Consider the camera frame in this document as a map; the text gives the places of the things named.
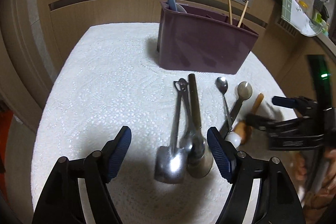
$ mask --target metal ladle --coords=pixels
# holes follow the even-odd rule
[[[182,183],[187,167],[188,153],[183,148],[177,148],[177,135],[179,133],[179,120],[181,110],[181,99],[184,91],[176,86],[177,102],[173,121],[173,128],[169,146],[160,146],[156,154],[154,179],[168,184]]]
[[[227,89],[228,89],[228,83],[227,83],[226,78],[225,77],[218,77],[216,79],[216,87],[218,88],[220,93],[223,95],[224,112],[225,112],[229,132],[231,132],[232,131],[232,120],[231,120],[230,113],[229,113],[229,108],[227,107],[227,102],[226,102],[226,99],[225,99],[225,93],[227,92]]]

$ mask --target person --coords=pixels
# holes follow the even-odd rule
[[[330,165],[322,182],[321,189],[314,195],[306,195],[304,199],[303,214],[306,224],[315,224],[323,215],[336,194],[336,149],[326,149],[325,158],[330,160]],[[295,178],[305,181],[307,168],[301,153],[295,154]]]

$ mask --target table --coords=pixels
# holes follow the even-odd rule
[[[179,185],[157,182],[155,154],[168,145],[176,102],[173,81],[188,79],[187,71],[168,71],[158,66],[157,23],[119,23],[93,26],[83,35],[59,74],[44,108],[31,164],[33,205],[60,156],[86,157],[115,137],[123,125],[132,130],[132,143],[118,176],[108,189],[123,223],[215,223],[231,185],[220,176],[216,164],[203,179],[189,175]],[[220,74],[196,72],[202,133],[224,121],[223,101],[215,86]],[[265,99],[258,111],[268,117],[292,119],[293,110],[271,106],[283,92],[251,52],[236,75],[226,75],[226,100],[231,108],[238,98],[236,87],[248,81],[253,87],[236,119],[252,107],[257,95]],[[181,111],[179,137],[184,131]],[[266,137],[253,133],[241,147],[253,157],[278,156],[289,164],[287,152],[267,151]],[[94,223],[85,184],[80,192],[87,223]],[[254,185],[244,223],[251,223],[258,195]]]

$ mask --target white knob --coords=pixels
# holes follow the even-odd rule
[[[229,141],[233,144],[235,148],[240,146],[240,142],[242,141],[242,138],[234,131],[231,131],[225,138],[226,141]]]

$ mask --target floor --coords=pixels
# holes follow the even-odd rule
[[[35,137],[13,117],[6,145],[5,181],[9,204],[23,224],[31,224],[34,213],[30,173]]]

